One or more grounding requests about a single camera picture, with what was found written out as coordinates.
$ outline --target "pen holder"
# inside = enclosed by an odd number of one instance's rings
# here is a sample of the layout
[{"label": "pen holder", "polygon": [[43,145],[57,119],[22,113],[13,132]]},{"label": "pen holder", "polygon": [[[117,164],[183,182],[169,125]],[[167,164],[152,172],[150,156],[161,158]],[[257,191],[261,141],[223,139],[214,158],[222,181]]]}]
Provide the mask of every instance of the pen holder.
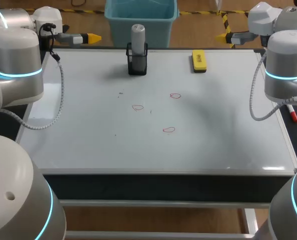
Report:
[{"label": "pen holder", "polygon": [[144,44],[144,55],[132,54],[132,43],[126,48],[127,66],[129,75],[146,75],[148,69],[148,44]]}]

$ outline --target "blue plastic bin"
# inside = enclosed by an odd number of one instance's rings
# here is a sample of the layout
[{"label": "blue plastic bin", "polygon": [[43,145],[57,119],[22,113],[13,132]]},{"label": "blue plastic bin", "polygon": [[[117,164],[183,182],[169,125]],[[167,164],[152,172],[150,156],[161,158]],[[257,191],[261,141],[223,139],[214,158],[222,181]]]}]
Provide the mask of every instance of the blue plastic bin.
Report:
[{"label": "blue plastic bin", "polygon": [[105,17],[115,47],[126,48],[131,27],[145,27],[149,48],[167,48],[174,20],[179,16],[177,0],[106,0]]}]

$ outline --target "wooden floor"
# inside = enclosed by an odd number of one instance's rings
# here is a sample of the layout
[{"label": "wooden floor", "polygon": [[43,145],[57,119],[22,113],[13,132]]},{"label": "wooden floor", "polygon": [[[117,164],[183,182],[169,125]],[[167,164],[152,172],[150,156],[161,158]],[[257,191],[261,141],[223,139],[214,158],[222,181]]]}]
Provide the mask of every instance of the wooden floor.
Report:
[{"label": "wooden floor", "polygon": [[[75,4],[83,0],[74,0]],[[222,10],[250,10],[260,0],[223,0]],[[293,0],[267,0],[274,7],[293,5]],[[214,0],[178,0],[180,11],[215,10]],[[39,8],[51,6],[71,9],[70,0],[0,0],[3,8]],[[87,0],[75,9],[104,10],[105,0]],[[69,33],[95,33],[102,36],[101,46],[113,46],[110,25],[103,14],[62,13],[63,23],[70,26]],[[228,15],[233,32],[248,30],[244,14]],[[181,15],[172,27],[172,48],[229,48],[215,41],[225,33],[222,18],[215,14]],[[260,40],[238,48],[260,48]],[[123,207],[66,207],[68,230],[85,231],[147,231],[194,233],[243,233],[241,211],[238,209],[187,208],[123,208]],[[268,216],[267,209],[256,210],[259,226]]]}]

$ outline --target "white table surface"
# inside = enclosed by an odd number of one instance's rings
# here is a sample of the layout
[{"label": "white table surface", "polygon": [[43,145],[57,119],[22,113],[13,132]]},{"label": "white table surface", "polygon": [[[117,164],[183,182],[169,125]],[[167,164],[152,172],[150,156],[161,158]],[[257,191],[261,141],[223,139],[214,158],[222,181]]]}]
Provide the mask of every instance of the white table surface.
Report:
[{"label": "white table surface", "polygon": [[[17,136],[44,174],[291,176],[297,168],[280,112],[262,122],[250,116],[260,59],[253,50],[206,50],[206,73],[192,72],[191,50],[150,50],[146,76],[128,75],[125,50],[56,52],[65,74],[62,115],[46,130],[21,127]],[[274,106],[264,94],[264,70],[255,88],[257,116]],[[43,79],[44,96],[25,114],[35,126],[50,122],[60,103],[51,57]],[[163,132],[170,127],[175,131]]]}]

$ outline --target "red drawn circle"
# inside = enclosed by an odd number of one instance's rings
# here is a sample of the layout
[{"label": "red drawn circle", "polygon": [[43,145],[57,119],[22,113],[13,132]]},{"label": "red drawn circle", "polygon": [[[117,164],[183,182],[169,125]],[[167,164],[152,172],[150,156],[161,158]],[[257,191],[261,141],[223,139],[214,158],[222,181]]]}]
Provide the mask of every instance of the red drawn circle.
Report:
[{"label": "red drawn circle", "polygon": [[179,94],[179,93],[171,93],[169,96],[172,99],[179,99],[180,97],[182,97],[181,94]]},{"label": "red drawn circle", "polygon": [[171,127],[167,127],[167,128],[163,128],[163,132],[164,133],[173,133],[175,131],[175,127],[171,126]]},{"label": "red drawn circle", "polygon": [[144,107],[142,105],[132,105],[132,108],[137,112],[139,110],[142,110]]}]

